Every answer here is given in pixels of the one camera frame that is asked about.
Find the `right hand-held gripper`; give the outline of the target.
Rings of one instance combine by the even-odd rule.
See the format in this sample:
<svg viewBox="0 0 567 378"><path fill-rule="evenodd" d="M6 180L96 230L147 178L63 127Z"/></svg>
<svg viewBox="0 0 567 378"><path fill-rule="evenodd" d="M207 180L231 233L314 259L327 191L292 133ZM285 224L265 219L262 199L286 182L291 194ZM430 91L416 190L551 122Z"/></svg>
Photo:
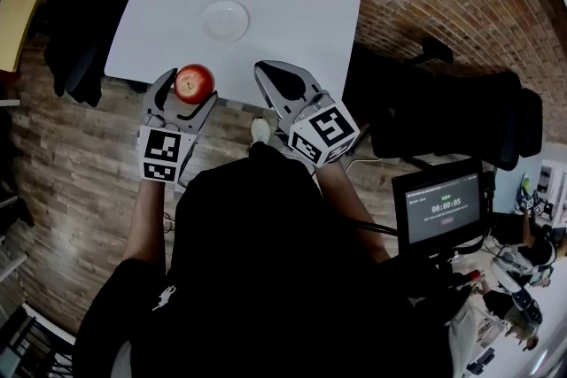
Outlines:
<svg viewBox="0 0 567 378"><path fill-rule="evenodd" d="M287 127L288 147L314 166L338 160L353 145L360 129L341 101L327 91L315 94L293 113L293 103L307 90L320 90L313 75L283 61L261 60L254 65L254 78L268 106Z"/></svg>

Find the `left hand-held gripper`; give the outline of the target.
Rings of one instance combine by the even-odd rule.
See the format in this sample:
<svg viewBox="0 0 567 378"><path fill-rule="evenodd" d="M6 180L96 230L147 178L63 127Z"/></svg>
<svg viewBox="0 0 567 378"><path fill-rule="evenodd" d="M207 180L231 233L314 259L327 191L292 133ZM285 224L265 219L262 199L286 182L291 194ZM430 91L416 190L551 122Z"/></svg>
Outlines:
<svg viewBox="0 0 567 378"><path fill-rule="evenodd" d="M183 171L198 138L198 131L218 100L213 91L191 113L164 113L167 94L175 83L178 69L163 73L146 91L137 150L140 176L144 180L181 184Z"/></svg>

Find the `red apple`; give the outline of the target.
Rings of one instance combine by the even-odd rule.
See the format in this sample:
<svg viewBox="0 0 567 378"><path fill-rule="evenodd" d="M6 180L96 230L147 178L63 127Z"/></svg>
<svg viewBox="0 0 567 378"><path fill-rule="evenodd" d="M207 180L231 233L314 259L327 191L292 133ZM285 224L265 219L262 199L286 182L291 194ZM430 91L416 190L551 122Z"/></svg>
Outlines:
<svg viewBox="0 0 567 378"><path fill-rule="evenodd" d="M176 75L175 94L186 104L201 104L214 92L214 76L205 66L191 64Z"/></svg>

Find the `white plate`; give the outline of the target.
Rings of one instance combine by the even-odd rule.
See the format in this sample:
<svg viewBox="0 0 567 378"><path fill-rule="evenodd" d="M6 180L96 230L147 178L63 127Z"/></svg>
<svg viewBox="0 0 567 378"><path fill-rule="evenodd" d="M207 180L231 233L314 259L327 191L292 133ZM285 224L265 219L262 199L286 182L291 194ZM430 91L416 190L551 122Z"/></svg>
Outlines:
<svg viewBox="0 0 567 378"><path fill-rule="evenodd" d="M249 14L234 1L209 4L199 15L199 24L206 36L216 42L235 42L249 27Z"/></svg>

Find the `person's left forearm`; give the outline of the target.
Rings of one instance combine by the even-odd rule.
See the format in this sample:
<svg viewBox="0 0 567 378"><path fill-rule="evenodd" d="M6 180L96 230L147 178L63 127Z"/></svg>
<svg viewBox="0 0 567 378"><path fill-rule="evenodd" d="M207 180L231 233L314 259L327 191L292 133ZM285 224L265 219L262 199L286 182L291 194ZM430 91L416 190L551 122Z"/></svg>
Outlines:
<svg viewBox="0 0 567 378"><path fill-rule="evenodd" d="M165 184L142 179L129 225L123 259L138 259L166 271Z"/></svg>

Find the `person's right forearm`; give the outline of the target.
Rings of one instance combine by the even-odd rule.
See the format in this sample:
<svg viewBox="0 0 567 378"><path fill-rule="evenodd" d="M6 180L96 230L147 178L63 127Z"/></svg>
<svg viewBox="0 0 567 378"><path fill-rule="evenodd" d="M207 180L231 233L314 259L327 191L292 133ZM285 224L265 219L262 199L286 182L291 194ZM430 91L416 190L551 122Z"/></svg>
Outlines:
<svg viewBox="0 0 567 378"><path fill-rule="evenodd" d="M352 220L373 223L372 217L338 161L316 168L315 175L322 196L332 211ZM390 258L383 237L378 232L360 228L354 231L358 243L374 261L381 263Z"/></svg>

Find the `person's right white shoe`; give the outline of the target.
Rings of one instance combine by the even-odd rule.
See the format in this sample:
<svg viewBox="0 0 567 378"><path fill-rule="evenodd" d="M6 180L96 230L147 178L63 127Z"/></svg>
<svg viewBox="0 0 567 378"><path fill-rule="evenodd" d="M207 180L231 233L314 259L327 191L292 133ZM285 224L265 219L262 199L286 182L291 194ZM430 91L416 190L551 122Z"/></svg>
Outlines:
<svg viewBox="0 0 567 378"><path fill-rule="evenodd" d="M252 144L268 144L271 136L271 128L267 120L259 117L253 120L251 125Z"/></svg>

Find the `black office chair with headrest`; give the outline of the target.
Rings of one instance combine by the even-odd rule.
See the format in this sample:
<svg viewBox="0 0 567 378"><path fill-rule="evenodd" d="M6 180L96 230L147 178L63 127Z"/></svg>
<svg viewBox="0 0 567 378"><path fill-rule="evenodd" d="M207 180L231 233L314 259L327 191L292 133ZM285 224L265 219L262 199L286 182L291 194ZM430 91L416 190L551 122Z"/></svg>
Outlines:
<svg viewBox="0 0 567 378"><path fill-rule="evenodd" d="M57 96L69 94L92 107L101 96L101 80L113 38L128 0L45 0L31 32L49 37L44 60Z"/></svg>

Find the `black mesh office chair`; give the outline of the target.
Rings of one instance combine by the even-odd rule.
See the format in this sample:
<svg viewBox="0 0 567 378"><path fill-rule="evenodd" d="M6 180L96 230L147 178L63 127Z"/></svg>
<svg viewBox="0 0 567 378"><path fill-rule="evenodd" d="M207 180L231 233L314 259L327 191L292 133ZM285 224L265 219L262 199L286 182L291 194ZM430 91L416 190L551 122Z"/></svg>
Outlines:
<svg viewBox="0 0 567 378"><path fill-rule="evenodd" d="M423 64L432 60L453 64L454 53L429 36L419 55L402 62L354 45L348 78L376 157L458 154L511 171L541 152L542 101L515 73L431 73Z"/></svg>

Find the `pale yellow desk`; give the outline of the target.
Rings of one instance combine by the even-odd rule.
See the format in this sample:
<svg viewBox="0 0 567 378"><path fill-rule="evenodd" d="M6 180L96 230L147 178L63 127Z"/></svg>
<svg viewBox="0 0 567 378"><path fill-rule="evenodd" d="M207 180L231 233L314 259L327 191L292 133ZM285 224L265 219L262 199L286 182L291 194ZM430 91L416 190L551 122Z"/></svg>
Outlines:
<svg viewBox="0 0 567 378"><path fill-rule="evenodd" d="M0 71L15 73L40 0L0 0Z"/></svg>

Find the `person's black shirt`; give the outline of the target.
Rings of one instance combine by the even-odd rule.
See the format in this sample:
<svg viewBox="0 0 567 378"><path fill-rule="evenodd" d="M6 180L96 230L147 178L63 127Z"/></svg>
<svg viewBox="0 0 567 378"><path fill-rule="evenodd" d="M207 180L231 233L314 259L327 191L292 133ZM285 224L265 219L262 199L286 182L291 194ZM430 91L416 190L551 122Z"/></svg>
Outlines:
<svg viewBox="0 0 567 378"><path fill-rule="evenodd" d="M74 378L451 378L446 329L315 174L273 147L200 173L166 271L123 259L85 314Z"/></svg>

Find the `black monitor screen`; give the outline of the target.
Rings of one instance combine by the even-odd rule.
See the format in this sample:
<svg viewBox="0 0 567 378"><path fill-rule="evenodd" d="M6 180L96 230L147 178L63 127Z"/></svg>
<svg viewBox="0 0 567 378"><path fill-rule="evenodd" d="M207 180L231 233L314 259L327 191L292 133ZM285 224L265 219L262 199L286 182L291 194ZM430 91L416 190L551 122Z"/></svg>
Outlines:
<svg viewBox="0 0 567 378"><path fill-rule="evenodd" d="M484 234L482 176L482 162L468 158L394 177L399 253L432 256Z"/></svg>

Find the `metal rack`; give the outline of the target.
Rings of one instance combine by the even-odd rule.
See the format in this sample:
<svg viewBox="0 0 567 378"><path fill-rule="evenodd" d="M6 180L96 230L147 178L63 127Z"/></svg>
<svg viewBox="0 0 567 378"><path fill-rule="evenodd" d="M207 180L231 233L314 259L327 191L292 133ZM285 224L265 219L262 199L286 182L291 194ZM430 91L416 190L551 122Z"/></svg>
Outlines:
<svg viewBox="0 0 567 378"><path fill-rule="evenodd" d="M24 303L0 327L0 378L74 378L75 337Z"/></svg>

